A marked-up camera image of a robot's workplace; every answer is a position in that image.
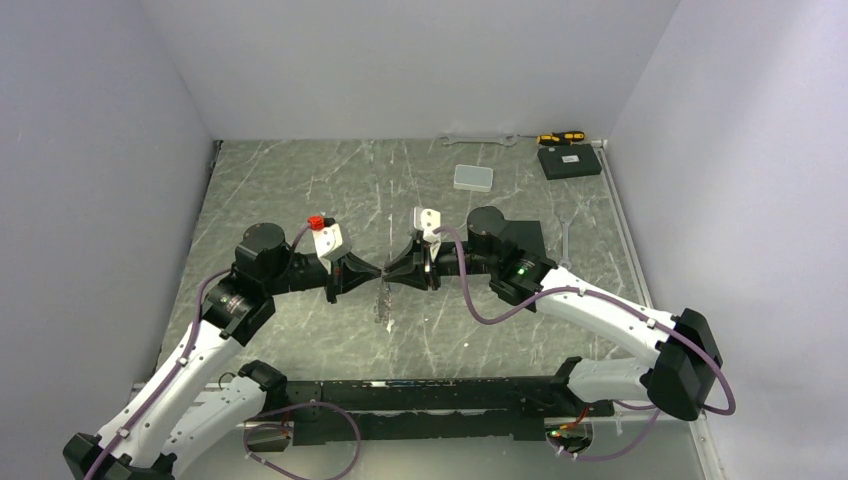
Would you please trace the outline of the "metal keyring disc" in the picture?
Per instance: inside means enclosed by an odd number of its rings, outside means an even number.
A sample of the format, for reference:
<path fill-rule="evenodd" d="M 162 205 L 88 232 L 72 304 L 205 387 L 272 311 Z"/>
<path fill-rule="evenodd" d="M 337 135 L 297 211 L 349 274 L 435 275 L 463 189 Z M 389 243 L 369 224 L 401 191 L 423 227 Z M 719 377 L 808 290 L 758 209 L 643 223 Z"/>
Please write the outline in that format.
<path fill-rule="evenodd" d="M 388 324 L 391 319 L 391 300 L 392 300 L 392 291 L 391 285 L 384 279 L 381 278 L 379 284 L 378 295 L 376 299 L 376 319 L 375 322 L 378 324 Z"/>

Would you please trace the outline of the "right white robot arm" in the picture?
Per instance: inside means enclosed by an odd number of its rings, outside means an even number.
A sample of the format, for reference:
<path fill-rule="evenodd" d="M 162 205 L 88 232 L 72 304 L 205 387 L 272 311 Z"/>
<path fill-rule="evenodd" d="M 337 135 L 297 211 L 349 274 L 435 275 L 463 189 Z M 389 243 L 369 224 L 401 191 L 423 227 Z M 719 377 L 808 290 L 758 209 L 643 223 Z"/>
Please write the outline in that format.
<path fill-rule="evenodd" d="M 704 315 L 639 305 L 573 274 L 548 258 L 536 222 L 508 220 L 494 206 L 467 216 L 467 237 L 417 207 L 411 240 L 383 271 L 387 282 L 437 290 L 445 276 L 460 279 L 464 302 L 480 324 L 497 325 L 522 310 L 564 319 L 629 353 L 627 359 L 580 357 L 562 365 L 551 388 L 557 411 L 574 415 L 597 401 L 648 402 L 694 421 L 704 411 L 730 416 L 736 399 Z"/>

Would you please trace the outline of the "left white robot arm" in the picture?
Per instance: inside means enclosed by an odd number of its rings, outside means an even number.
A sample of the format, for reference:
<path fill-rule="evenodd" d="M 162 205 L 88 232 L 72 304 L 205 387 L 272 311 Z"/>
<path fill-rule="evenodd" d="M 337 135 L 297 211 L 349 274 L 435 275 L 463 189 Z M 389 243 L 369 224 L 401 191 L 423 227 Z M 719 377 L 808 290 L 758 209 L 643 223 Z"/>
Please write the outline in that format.
<path fill-rule="evenodd" d="M 258 360 L 241 367 L 230 386 L 199 407 L 207 381 L 251 341 L 275 312 L 277 295 L 322 289 L 328 302 L 380 277 L 378 267 L 351 253 L 341 226 L 313 217 L 314 252 L 297 252 L 273 223 L 249 227 L 232 266 L 201 283 L 195 317 L 183 338 L 142 390 L 97 433 L 78 433 L 63 449 L 77 479 L 176 479 L 237 424 L 272 420 L 323 407 L 314 396 L 291 394 L 284 374 Z"/>

